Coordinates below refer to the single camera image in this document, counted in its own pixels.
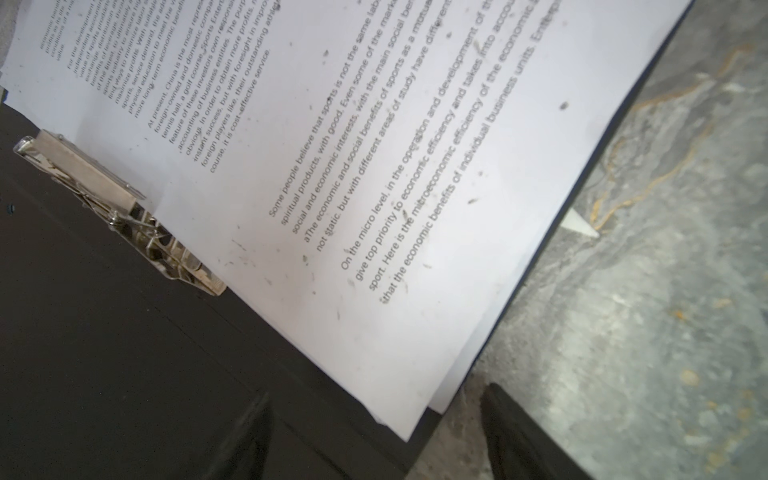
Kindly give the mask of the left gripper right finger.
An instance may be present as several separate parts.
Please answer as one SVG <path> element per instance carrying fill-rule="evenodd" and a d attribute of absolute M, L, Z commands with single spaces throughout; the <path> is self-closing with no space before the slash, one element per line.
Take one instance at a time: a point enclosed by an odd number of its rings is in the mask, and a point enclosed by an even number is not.
<path fill-rule="evenodd" d="M 590 477 L 499 384 L 485 387 L 480 411 L 495 479 Z"/>

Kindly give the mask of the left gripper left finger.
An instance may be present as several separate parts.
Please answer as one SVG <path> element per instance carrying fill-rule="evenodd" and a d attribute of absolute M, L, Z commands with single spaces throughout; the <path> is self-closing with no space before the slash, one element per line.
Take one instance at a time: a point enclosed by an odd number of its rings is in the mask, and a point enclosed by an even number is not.
<path fill-rule="evenodd" d="M 259 392 L 210 448 L 204 479 L 261 479 L 273 432 L 268 393 Z"/>

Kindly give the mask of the blue folder black inside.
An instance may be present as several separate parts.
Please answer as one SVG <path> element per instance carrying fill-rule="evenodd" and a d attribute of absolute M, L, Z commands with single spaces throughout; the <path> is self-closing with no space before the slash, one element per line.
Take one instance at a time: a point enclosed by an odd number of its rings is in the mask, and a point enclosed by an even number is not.
<path fill-rule="evenodd" d="M 180 476 L 261 389 L 281 478 L 396 479 L 409 439 L 232 290 L 169 280 L 14 152 L 38 126 L 1 98 L 1 471 L 21 479 Z"/>

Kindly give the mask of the printed paper sheet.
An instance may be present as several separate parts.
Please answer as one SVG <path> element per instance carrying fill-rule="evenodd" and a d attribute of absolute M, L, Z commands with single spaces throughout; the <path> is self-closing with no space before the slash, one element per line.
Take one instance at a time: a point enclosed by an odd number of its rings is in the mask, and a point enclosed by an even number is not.
<path fill-rule="evenodd" d="M 684 1 L 23 1 L 8 104 L 409 439 Z"/>
<path fill-rule="evenodd" d="M 585 220 L 574 208 L 569 208 L 563 216 L 560 228 L 586 236 L 588 238 L 599 238 L 600 233 Z"/>
<path fill-rule="evenodd" d="M 508 305 L 516 294 L 517 288 L 505 297 L 499 297 L 491 303 L 430 400 L 428 407 L 431 410 L 441 415 L 446 413 L 493 329 L 505 314 Z"/>

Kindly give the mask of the metal folder clip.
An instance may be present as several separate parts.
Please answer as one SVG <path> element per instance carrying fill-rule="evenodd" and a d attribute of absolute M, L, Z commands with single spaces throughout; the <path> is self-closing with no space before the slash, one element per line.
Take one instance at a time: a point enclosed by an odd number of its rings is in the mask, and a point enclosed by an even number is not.
<path fill-rule="evenodd" d="M 26 136 L 14 152 L 69 190 L 84 208 L 129 243 L 169 280 L 181 281 L 211 296 L 226 284 L 173 236 L 140 201 L 143 194 L 86 155 L 60 134 L 46 130 Z"/>

